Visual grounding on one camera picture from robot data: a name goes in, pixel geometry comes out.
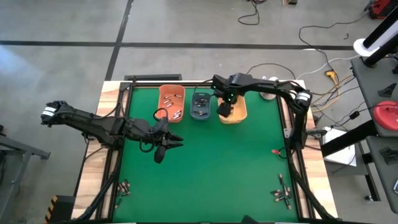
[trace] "white paper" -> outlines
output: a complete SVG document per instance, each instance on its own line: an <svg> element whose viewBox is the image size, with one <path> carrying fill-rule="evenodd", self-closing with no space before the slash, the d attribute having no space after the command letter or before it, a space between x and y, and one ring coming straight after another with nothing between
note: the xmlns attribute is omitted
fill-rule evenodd
<svg viewBox="0 0 398 224"><path fill-rule="evenodd" d="M345 131L340 131L337 129L331 129L330 127L324 127L324 130L328 131L324 136L323 136L323 143L327 143L337 137L342 136L345 134ZM356 158L355 157L355 146L349 146L346 147L338 152L335 152L329 156L324 157L323 159L326 161L330 162L337 162L340 164L346 164L350 166L355 166L356 167Z"/></svg>

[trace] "white cable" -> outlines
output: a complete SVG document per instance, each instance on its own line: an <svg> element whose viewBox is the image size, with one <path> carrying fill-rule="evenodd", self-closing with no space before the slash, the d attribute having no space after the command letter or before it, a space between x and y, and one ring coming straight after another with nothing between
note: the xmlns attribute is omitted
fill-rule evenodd
<svg viewBox="0 0 398 224"><path fill-rule="evenodd" d="M356 58L356 57L359 57L359 56L360 56L360 55L356 55L356 56L350 57L350 58L333 58L333 59L331 59L331 60L329 61L329 63L330 63L330 62L333 62L333 61L335 61L335 60L351 60L351 59ZM300 77L302 77L303 75L309 75L309 74L313 74L313 73L315 73L315 72L319 72L321 69L323 69L323 68L324 68L325 66L327 66L327 65L328 65L328 64L325 63L322 67L316 69L315 71L303 73L303 74L299 75L299 76L296 78L296 80L298 80L298 79L299 79Z"/></svg>

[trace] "yellow black striped tape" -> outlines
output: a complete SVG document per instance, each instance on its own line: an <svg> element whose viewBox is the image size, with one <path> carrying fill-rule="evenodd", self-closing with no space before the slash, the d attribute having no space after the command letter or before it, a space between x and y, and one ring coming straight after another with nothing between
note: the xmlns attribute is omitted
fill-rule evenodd
<svg viewBox="0 0 398 224"><path fill-rule="evenodd" d="M48 222L50 222L51 219L51 213L54 210L54 206L55 206L55 202L57 202L58 197L56 195L54 195L51 198L51 203L49 206L49 209L47 209L47 213L45 214L45 218L44 218L44 223L47 224Z"/></svg>

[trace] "white label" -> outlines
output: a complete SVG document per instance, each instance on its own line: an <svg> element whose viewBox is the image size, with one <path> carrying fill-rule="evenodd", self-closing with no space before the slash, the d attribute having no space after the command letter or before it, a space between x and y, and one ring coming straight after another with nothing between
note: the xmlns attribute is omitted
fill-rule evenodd
<svg viewBox="0 0 398 224"><path fill-rule="evenodd" d="M54 112L54 111L56 111L57 109L51 108L51 107L46 107L46 108L44 108L44 110Z"/></svg>
<svg viewBox="0 0 398 224"><path fill-rule="evenodd" d="M49 112L49 111L43 111L42 114L47 115L47 116L54 116L54 113L53 112Z"/></svg>

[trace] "red small item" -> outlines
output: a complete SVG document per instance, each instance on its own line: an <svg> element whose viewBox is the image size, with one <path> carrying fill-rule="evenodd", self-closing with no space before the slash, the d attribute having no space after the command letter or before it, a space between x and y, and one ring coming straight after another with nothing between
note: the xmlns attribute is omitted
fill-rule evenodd
<svg viewBox="0 0 398 224"><path fill-rule="evenodd" d="M272 153L277 154L277 155L280 155L280 152L279 152L278 150L276 150L276 149L273 149L273 150L272 150Z"/></svg>
<svg viewBox="0 0 398 224"><path fill-rule="evenodd" d="M398 106L396 102L383 101L379 103L373 108L373 116L383 128L398 131Z"/></svg>

